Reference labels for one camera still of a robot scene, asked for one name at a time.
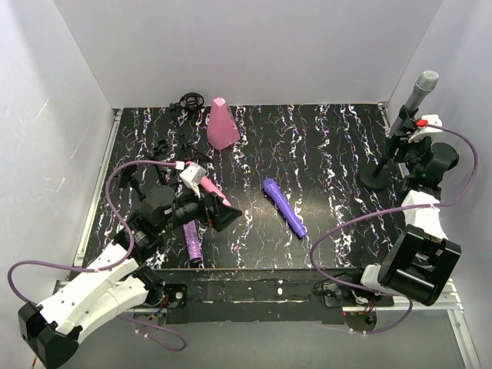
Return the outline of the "purple glitter microphone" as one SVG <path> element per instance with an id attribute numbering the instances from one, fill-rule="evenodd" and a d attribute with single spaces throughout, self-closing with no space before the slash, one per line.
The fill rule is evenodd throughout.
<path id="1" fill-rule="evenodd" d="M 186 241 L 189 261 L 191 263 L 200 263 L 203 258 L 198 229 L 195 221 L 190 221 L 183 225 L 184 238 Z"/>

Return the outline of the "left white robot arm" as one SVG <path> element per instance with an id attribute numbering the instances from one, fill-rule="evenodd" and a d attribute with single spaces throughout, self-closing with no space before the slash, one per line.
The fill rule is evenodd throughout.
<path id="1" fill-rule="evenodd" d="M 223 231 L 242 215 L 224 199 L 206 190 L 180 194 L 168 186 L 154 188 L 131 213 L 130 231 L 113 242 L 63 288 L 40 303 L 18 311 L 21 336 L 46 368 L 59 368 L 93 331 L 129 308 L 175 303 L 173 293 L 186 287 L 166 287 L 146 261 L 162 246 L 161 236 L 191 221 Z"/>

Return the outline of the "black round-base mic stand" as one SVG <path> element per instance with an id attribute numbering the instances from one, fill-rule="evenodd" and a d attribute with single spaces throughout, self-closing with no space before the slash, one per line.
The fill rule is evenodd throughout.
<path id="1" fill-rule="evenodd" d="M 386 165 L 395 159 L 397 151 L 409 143 L 411 135 L 417 130 L 415 114 L 418 111 L 402 105 L 397 119 L 391 127 L 385 141 L 385 149 L 377 164 L 371 163 L 359 169 L 358 182 L 367 190 L 383 191 L 389 182 L 388 176 L 383 174 Z"/>

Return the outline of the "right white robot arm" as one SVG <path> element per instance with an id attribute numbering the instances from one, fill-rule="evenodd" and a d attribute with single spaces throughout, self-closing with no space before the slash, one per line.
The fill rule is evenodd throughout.
<path id="1" fill-rule="evenodd" d="M 430 204 L 404 210 L 405 227 L 381 265 L 368 265 L 361 284 L 381 293 L 400 293 L 431 306 L 440 296 L 458 259 L 460 245 L 449 241 L 439 218 L 440 182 L 454 168 L 459 154 L 430 137 L 406 143 L 396 155 L 409 174 L 404 177 L 402 206 Z"/>

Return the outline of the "silver microphone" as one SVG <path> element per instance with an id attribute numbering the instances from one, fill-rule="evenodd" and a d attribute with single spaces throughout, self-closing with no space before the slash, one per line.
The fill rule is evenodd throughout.
<path id="1" fill-rule="evenodd" d="M 436 88 L 439 74 L 433 70 L 423 71 L 414 83 L 413 91 L 407 101 L 401 106 L 398 116 L 391 126 L 389 135 L 392 137 L 399 130 L 405 119 L 413 117 L 422 101 Z"/>

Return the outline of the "pink microphone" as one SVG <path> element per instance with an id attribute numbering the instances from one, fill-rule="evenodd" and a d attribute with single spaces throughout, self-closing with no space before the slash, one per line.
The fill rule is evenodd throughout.
<path id="1" fill-rule="evenodd" d="M 208 191 L 216 191 L 217 193 L 223 195 L 225 198 L 226 196 L 218 189 L 218 187 L 207 177 L 207 174 L 205 177 L 201 180 L 200 186 L 204 190 Z"/>

